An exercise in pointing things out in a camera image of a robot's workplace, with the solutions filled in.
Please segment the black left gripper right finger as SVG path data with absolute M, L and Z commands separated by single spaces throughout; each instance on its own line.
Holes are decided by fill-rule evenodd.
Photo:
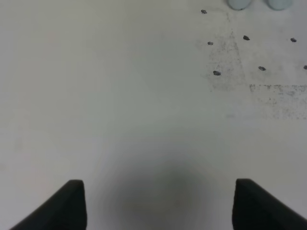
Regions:
M 237 179 L 232 210 L 235 230 L 305 230 L 307 219 L 251 179 Z

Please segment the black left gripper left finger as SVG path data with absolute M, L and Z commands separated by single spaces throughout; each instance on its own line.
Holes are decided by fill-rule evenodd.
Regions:
M 13 230 L 85 230 L 87 210 L 82 180 L 69 180 Z

